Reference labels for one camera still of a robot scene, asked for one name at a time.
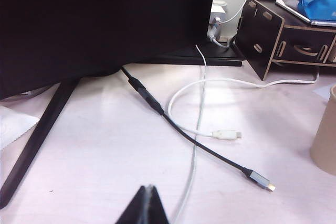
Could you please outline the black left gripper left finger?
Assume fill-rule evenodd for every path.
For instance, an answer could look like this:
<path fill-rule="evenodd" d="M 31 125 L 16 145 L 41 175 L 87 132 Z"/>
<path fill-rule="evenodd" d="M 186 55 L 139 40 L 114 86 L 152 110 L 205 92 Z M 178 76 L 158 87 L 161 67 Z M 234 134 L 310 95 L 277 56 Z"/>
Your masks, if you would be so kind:
<path fill-rule="evenodd" d="M 149 223 L 150 193 L 141 186 L 116 223 Z"/>

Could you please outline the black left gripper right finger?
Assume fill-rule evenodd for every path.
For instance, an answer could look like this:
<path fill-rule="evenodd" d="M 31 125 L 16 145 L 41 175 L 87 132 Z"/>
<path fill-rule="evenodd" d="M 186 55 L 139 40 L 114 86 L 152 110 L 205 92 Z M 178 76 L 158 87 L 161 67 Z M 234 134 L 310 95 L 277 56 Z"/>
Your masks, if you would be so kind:
<path fill-rule="evenodd" d="M 145 187 L 143 223 L 169 223 L 159 193 L 154 185 Z"/>

